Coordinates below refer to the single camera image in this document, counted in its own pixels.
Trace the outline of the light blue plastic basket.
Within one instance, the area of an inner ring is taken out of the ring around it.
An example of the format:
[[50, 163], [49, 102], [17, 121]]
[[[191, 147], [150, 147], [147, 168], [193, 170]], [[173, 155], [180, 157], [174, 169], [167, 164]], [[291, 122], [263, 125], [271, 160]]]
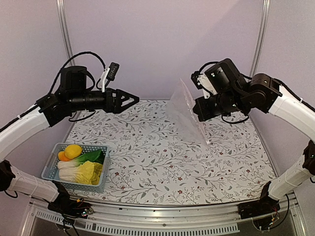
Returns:
[[107, 146], [80, 145], [82, 152], [72, 160], [64, 161], [60, 157], [69, 147], [57, 143], [42, 171], [45, 180], [60, 182], [66, 189], [101, 193], [104, 189], [110, 156]]

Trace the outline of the clear pink zip top bag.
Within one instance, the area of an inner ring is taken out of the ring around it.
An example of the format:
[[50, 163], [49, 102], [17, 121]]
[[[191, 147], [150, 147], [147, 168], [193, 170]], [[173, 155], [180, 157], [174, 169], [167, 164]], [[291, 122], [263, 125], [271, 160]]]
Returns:
[[193, 112], [195, 102], [182, 79], [179, 79], [168, 101], [166, 114], [175, 123], [179, 136], [185, 141], [194, 141], [209, 145], [204, 126]]

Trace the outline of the yellow lemon toy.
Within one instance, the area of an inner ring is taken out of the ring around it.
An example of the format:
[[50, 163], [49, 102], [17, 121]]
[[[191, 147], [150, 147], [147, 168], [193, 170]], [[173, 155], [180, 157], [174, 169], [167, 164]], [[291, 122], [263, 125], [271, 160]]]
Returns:
[[65, 150], [64, 154], [69, 159], [74, 159], [80, 156], [82, 153], [82, 148], [79, 145], [68, 145]]

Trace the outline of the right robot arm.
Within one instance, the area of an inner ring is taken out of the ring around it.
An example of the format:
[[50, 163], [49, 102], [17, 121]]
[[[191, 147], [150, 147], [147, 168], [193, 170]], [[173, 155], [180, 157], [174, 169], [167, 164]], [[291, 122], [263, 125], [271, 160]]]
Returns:
[[204, 64], [192, 73], [191, 80], [203, 91], [192, 109], [200, 122], [233, 112], [247, 116], [252, 109], [258, 109], [310, 139], [299, 159], [263, 186], [258, 200], [238, 205], [241, 219], [277, 213], [280, 199], [315, 175], [315, 109], [281, 80], [263, 73], [248, 77], [229, 58]]

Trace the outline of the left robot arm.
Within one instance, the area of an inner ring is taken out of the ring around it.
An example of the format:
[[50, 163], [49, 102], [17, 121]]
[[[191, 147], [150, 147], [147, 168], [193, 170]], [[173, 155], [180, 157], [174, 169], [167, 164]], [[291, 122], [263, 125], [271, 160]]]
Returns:
[[85, 66], [61, 67], [55, 79], [60, 81], [56, 91], [38, 99], [28, 110], [18, 115], [0, 130], [0, 190], [12, 198], [23, 193], [48, 203], [48, 209], [64, 218], [87, 218], [93, 212], [91, 204], [83, 199], [72, 200], [65, 187], [58, 181], [47, 181], [29, 175], [12, 166], [6, 157], [19, 145], [35, 134], [53, 127], [77, 111], [103, 110], [120, 114], [139, 102], [139, 97], [108, 84], [115, 79], [119, 65], [103, 66], [101, 88], [87, 87], [87, 78], [95, 81]]

